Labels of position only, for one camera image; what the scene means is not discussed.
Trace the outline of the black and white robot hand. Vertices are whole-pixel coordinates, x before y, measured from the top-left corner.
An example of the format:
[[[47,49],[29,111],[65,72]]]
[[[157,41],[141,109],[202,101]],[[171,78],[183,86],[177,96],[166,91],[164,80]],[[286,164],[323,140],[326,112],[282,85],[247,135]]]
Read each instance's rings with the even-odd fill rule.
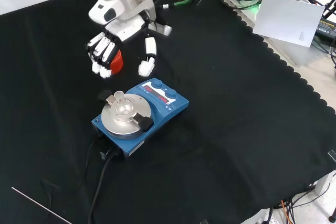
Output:
[[[86,44],[86,51],[92,62],[92,72],[103,79],[119,73],[123,67],[122,43],[150,25],[157,27],[145,11],[129,20],[115,19],[107,24],[102,32]]]

